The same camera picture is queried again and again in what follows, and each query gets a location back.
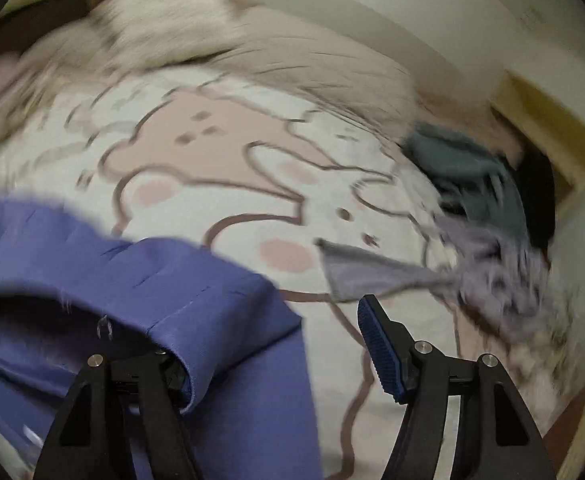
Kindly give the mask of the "black garment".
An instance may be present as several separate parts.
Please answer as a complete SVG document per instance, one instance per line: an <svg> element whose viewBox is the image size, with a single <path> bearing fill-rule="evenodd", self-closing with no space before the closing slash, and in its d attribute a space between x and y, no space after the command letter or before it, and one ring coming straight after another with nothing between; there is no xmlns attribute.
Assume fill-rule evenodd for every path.
<svg viewBox="0 0 585 480"><path fill-rule="evenodd" d="M546 155L528 150L513 170L532 247L547 256L556 231L555 178Z"/></svg>

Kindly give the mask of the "wooden shelf right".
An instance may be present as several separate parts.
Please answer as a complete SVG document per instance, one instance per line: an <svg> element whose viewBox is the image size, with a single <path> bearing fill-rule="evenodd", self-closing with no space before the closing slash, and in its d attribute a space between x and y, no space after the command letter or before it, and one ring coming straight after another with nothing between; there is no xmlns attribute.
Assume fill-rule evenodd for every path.
<svg viewBox="0 0 585 480"><path fill-rule="evenodd" d="M557 218L569 216L585 192L585 122L526 79L508 72L491 107L549 159Z"/></svg>

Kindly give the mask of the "large beige quilted pillow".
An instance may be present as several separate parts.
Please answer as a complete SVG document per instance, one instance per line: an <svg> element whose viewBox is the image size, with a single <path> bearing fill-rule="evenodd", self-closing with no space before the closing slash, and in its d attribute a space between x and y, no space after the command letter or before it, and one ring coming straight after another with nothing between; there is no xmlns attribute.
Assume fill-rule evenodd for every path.
<svg viewBox="0 0 585 480"><path fill-rule="evenodd" d="M361 119L390 139L402 139L415 119L416 89L408 70L340 35L307 30L254 34L202 63L314 100Z"/></svg>

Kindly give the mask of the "cartoon bear print blanket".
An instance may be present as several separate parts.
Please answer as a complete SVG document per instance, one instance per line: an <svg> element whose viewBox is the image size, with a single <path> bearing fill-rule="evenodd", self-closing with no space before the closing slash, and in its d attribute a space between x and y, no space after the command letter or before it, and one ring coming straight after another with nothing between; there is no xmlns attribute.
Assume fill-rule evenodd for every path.
<svg viewBox="0 0 585 480"><path fill-rule="evenodd" d="M62 90L0 144L0 200L65 209L104 237L173 238L271 282L302 321L318 479L385 479L406 408L381 387L357 322L330 295L317 240L431 270L457 263L429 180L370 126L321 104L190 65ZM486 347L463 308L424 288L375 296L445 356ZM439 463L453 479L460 400ZM35 479L33 453L0 434L0 478Z"/></svg>

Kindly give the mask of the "dark teal sweater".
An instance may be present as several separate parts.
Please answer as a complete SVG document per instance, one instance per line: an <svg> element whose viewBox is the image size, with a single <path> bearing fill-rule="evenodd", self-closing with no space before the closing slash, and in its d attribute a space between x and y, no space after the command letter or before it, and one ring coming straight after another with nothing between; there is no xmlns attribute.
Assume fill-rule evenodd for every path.
<svg viewBox="0 0 585 480"><path fill-rule="evenodd" d="M404 139L402 152L437 188L445 211L516 240L529 239L515 180L487 148L463 133L419 122Z"/></svg>

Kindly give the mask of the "grey lilac ribbed garment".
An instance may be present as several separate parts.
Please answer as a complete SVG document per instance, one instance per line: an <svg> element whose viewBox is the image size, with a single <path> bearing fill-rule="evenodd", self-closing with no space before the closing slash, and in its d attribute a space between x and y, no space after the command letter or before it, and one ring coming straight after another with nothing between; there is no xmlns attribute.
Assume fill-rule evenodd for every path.
<svg viewBox="0 0 585 480"><path fill-rule="evenodd" d="M431 270L370 250L317 240L330 295L352 301L424 288L467 309L493 334L519 344L547 330L558 317L543 255L501 231L437 214L445 244L458 252L450 268Z"/></svg>

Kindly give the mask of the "purple blue sweatshirt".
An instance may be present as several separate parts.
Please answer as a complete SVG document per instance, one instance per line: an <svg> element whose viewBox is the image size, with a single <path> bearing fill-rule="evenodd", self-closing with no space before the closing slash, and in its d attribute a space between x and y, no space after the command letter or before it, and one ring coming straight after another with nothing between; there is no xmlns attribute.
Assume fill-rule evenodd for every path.
<svg viewBox="0 0 585 480"><path fill-rule="evenodd" d="M31 455L86 359L140 344L187 370L200 479L321 478L302 321L271 282L181 240L104 237L0 200L0 434ZM135 479L153 479L132 419Z"/></svg>

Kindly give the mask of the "folded beige garments stack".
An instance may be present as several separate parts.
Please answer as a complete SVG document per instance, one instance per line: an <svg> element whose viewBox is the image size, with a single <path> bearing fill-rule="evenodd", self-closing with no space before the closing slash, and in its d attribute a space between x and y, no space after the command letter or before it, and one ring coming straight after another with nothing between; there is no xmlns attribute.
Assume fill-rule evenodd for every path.
<svg viewBox="0 0 585 480"><path fill-rule="evenodd" d="M34 64L0 90L0 144L13 136L39 110L51 106L62 90L102 84L104 76L55 62Z"/></svg>

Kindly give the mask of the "white fluffy pillow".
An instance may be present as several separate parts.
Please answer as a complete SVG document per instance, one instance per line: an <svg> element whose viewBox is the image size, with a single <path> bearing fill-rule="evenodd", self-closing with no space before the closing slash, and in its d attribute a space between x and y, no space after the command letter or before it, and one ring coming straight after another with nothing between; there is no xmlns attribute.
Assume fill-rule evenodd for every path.
<svg viewBox="0 0 585 480"><path fill-rule="evenodd" d="M107 46L107 65L146 70L232 50L242 28L227 0L105 0L92 20Z"/></svg>

